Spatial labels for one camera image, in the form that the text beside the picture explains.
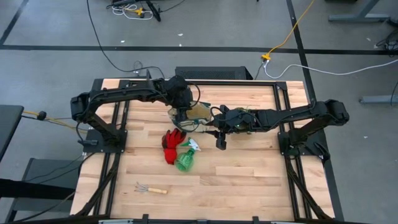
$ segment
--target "white cable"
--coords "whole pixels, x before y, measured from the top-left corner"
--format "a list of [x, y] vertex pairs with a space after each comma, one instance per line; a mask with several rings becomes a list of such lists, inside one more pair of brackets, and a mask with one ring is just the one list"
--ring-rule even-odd
[[129, 4], [126, 7], [114, 7], [114, 6], [112, 6], [112, 13], [117, 15], [117, 16], [124, 15], [128, 19], [136, 19], [136, 20], [149, 20], [149, 19], [152, 19], [154, 17], [154, 14], [151, 11], [144, 11], [143, 12], [143, 13], [150, 13], [151, 14], [150, 18], [129, 17], [126, 14], [126, 11], [128, 12], [128, 10], [126, 10], [126, 9], [136, 10], [136, 9], [138, 9], [138, 7], [135, 4]]
[[282, 75], [284, 75], [284, 73], [285, 73], [290, 67], [296, 66], [296, 67], [307, 68], [307, 69], [309, 69], [309, 70], [313, 70], [313, 71], [321, 72], [321, 73], [326, 73], [326, 74], [330, 74], [330, 75], [351, 75], [351, 74], [354, 74], [354, 73], [357, 73], [357, 72], [362, 72], [362, 71], [365, 71], [365, 70], [368, 70], [368, 69], [371, 69], [371, 68], [383, 67], [383, 66], [390, 65], [390, 64], [396, 63], [396, 62], [398, 62], [398, 59], [397, 59], [397, 60], [393, 60], [393, 61], [388, 62], [388, 63], [385, 63], [385, 64], [382, 64], [382, 65], [370, 66], [370, 67], [366, 67], [366, 68], [359, 69], [359, 70], [357, 70], [357, 71], [347, 72], [347, 73], [326, 72], [326, 71], [318, 70], [318, 69], [315, 69], [315, 68], [306, 67], [306, 66], [303, 66], [303, 65], [296, 65], [296, 64], [293, 64], [293, 65], [289, 65], [287, 68], [285, 68], [285, 70], [284, 70], [278, 77], [273, 77], [273, 76], [270, 76], [270, 75], [267, 73], [267, 65], [268, 65], [268, 63], [269, 63], [269, 60], [267, 60], [267, 61], [266, 61], [266, 64], [264, 65], [264, 72], [266, 73], [266, 75], [267, 75], [269, 78], [277, 79], [277, 78], [282, 77]]

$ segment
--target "spray bottle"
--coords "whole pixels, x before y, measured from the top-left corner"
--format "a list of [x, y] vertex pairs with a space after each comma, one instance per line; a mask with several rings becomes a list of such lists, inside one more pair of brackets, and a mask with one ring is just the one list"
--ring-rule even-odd
[[180, 153], [174, 163], [180, 171], [188, 172], [193, 165], [193, 155], [195, 151], [200, 151], [200, 148], [192, 138], [188, 138], [188, 141], [181, 146], [190, 146], [191, 148], [187, 152]]

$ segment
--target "red glove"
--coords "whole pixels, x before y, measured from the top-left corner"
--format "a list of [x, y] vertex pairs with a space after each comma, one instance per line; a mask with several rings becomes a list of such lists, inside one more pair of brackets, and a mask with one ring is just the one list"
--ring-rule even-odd
[[186, 135], [186, 132], [181, 132], [177, 128], [175, 128], [172, 133], [168, 130], [166, 135], [163, 135], [162, 146], [164, 149], [164, 159], [168, 164], [174, 165], [174, 160], [177, 158], [176, 147], [184, 141]]

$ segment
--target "wooden handle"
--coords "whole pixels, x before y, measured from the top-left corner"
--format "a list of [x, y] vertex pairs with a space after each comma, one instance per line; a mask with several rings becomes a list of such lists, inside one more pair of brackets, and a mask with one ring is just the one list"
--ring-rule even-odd
[[167, 194], [167, 190], [153, 189], [152, 187], [149, 187], [148, 191], [153, 192], [153, 193], [159, 193], [159, 194]]

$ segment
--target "metal stand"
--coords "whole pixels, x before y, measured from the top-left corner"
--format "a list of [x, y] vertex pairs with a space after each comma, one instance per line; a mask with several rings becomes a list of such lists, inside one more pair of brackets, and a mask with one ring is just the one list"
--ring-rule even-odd
[[387, 14], [369, 14], [379, 0], [369, 0], [358, 14], [330, 15], [329, 21], [341, 22], [383, 22], [390, 18]]
[[362, 96], [359, 99], [359, 102], [362, 104], [368, 103], [398, 103], [398, 96], [394, 95], [391, 101], [391, 95], [384, 96]]

